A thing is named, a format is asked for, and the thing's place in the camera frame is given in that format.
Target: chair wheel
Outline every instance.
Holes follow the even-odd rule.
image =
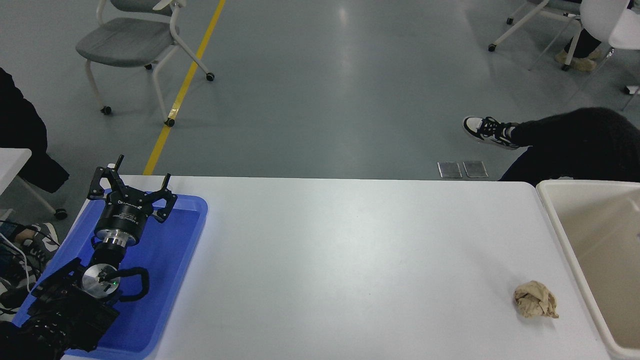
[[[58,220],[64,220],[67,218],[67,210],[65,209],[56,209],[55,214],[53,214]]]

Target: shoe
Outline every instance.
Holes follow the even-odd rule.
[[[600,49],[595,49],[594,51],[591,52],[591,54],[587,55],[587,59],[593,60],[593,61],[601,57],[602,57],[602,50]]]
[[[2,274],[4,281],[8,282],[10,286],[18,288],[27,283],[27,274],[24,271],[24,258],[22,255],[17,255],[13,258],[13,261],[7,266]],[[40,276],[40,274],[29,265],[26,265],[26,270],[29,272],[29,283],[32,284]]]
[[[53,255],[58,251],[58,248],[60,248],[58,235],[53,225],[48,222],[29,225],[27,228],[34,230],[35,235],[33,239],[24,240],[22,243],[22,251],[27,255],[27,259],[31,265],[42,273],[53,258]]]
[[[467,134],[476,141],[486,142],[488,140],[494,145],[509,150],[519,148],[507,134],[507,130],[516,125],[518,125],[517,122],[498,122],[492,117],[465,117],[462,122],[462,127],[467,131]]]
[[[599,50],[595,49],[591,54],[596,52],[599,52]],[[572,58],[570,66],[578,71],[583,71],[583,72],[593,71],[598,66],[598,64],[589,58],[591,54],[589,54],[589,56],[587,56],[586,58]],[[600,57],[601,54],[602,52],[596,53],[595,55],[597,56],[595,56],[595,58]],[[564,65],[564,62],[566,61],[566,57],[568,55],[569,54],[567,54],[564,50],[562,50],[561,52],[556,54],[556,57],[555,57],[556,62]]]

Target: yellow floor line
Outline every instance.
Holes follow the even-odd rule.
[[[196,52],[196,57],[198,59],[202,58],[205,49],[207,48],[207,44],[209,43],[209,39],[211,38],[211,34],[213,33],[213,29],[216,27],[216,23],[218,22],[218,18],[220,17],[220,13],[222,12],[222,8],[225,5],[226,0],[220,0],[218,3],[218,7],[216,8],[216,12],[213,14],[211,21],[209,23],[209,27],[207,31],[204,33],[204,37],[202,37],[202,41],[200,42],[200,46],[198,47],[198,51]],[[187,76],[184,78],[182,82],[182,86],[178,91],[178,95],[175,97],[175,101],[173,102],[173,106],[171,107],[171,111],[169,112],[169,117],[175,120],[178,115],[178,111],[182,106],[182,100],[184,100],[184,96],[187,94],[187,90],[189,89],[189,85],[191,84],[191,80],[196,73],[198,68],[198,64],[194,62],[191,63],[191,67],[187,72]],[[158,159],[160,158],[160,154],[162,153],[164,143],[166,143],[166,139],[169,137],[169,133],[171,132],[171,128],[168,126],[164,126],[160,135],[158,136],[158,140],[156,141],[156,145],[154,146],[153,151],[151,151],[151,156],[149,156],[149,160],[147,160],[147,166],[145,166],[145,170],[142,172],[143,175],[151,175],[156,168],[156,164]]]

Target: silver metal joint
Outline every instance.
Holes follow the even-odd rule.
[[[115,244],[121,247],[131,246],[136,243],[136,240],[129,235],[129,233],[118,229],[103,229],[95,235],[98,239],[102,240],[103,243]]]

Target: blue tray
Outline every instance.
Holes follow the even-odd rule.
[[[163,200],[157,205],[164,206]],[[93,254],[90,239],[93,228],[100,218],[104,201],[90,201],[78,218],[76,227],[53,257],[41,279],[50,276],[70,260],[80,257],[87,265]],[[160,335],[177,296],[193,251],[207,215],[204,199],[189,195],[178,195],[169,218],[159,224],[150,218],[140,243],[127,248],[120,268],[142,266],[149,270],[149,293],[136,302],[119,302],[114,308],[120,312],[98,348],[91,352],[68,350],[75,356],[105,360],[140,360],[156,347]],[[140,278],[125,278],[121,282],[125,294],[140,291]],[[27,297],[13,323],[22,325],[28,318],[27,309],[35,298]]]

